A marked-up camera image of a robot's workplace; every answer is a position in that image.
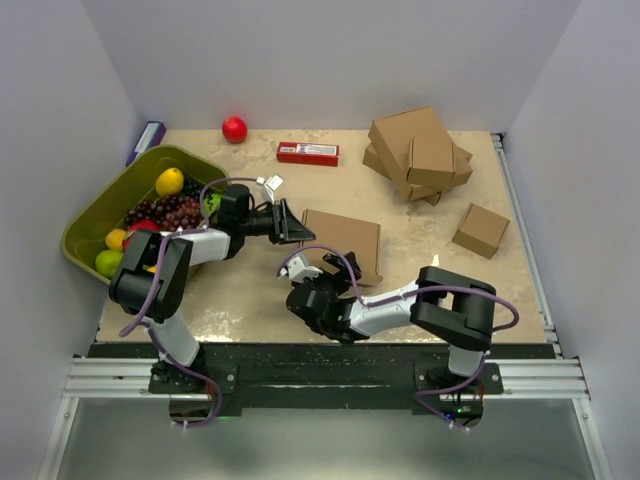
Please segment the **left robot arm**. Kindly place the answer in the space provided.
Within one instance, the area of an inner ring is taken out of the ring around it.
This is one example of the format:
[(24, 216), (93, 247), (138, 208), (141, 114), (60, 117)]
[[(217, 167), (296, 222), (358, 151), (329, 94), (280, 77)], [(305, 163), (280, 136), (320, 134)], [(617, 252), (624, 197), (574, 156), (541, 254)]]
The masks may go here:
[(264, 204), (255, 206), (243, 184), (227, 186), (219, 207), (204, 220), (193, 229), (134, 232), (109, 285), (110, 300), (133, 317), (119, 336), (145, 328), (161, 359), (175, 365), (171, 378), (185, 392), (200, 390), (207, 380), (207, 368), (195, 360), (199, 343), (180, 313), (189, 269), (233, 258), (247, 237), (265, 236), (273, 244), (316, 238), (286, 200), (268, 194)]

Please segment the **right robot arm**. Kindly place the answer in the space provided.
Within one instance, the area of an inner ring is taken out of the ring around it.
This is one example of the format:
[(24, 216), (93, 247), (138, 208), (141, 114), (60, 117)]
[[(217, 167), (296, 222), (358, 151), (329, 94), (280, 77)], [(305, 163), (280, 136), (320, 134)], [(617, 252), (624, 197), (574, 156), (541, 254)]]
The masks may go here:
[(417, 326), (450, 345), (445, 379), (459, 393), (481, 380), (483, 354), (491, 347), (496, 289), (484, 282), (441, 269), (423, 267), (416, 281), (386, 294), (357, 299), (344, 294), (358, 277), (355, 255), (335, 255), (331, 274), (297, 253), (279, 270), (292, 282), (287, 309), (315, 333), (342, 344), (367, 340), (381, 332)]

